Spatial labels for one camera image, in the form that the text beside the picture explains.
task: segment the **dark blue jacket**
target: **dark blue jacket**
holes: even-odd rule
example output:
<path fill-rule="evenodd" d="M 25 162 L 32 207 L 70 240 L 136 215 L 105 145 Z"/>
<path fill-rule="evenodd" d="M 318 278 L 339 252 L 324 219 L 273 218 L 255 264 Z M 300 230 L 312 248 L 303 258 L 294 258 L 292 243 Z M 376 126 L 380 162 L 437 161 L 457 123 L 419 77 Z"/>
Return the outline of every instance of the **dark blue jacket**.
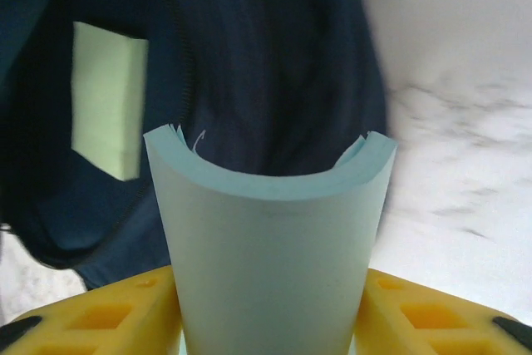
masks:
<path fill-rule="evenodd" d="M 75 21 L 148 39 L 143 131 L 207 130 L 201 155 L 225 168 L 309 174 L 386 133 L 361 0 L 0 0 L 3 220 L 55 268 L 160 224 L 145 150 L 121 182 L 71 149 Z"/>

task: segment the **white marble surface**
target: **white marble surface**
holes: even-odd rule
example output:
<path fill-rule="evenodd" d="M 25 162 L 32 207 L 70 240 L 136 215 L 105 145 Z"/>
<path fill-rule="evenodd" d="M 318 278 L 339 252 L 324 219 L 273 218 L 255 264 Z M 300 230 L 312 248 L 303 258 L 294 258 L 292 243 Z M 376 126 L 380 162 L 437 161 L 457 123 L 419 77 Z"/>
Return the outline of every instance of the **white marble surface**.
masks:
<path fill-rule="evenodd" d="M 401 148 L 371 266 L 532 324 L 532 0 L 366 0 Z M 4 238 L 8 320 L 81 292 Z"/>

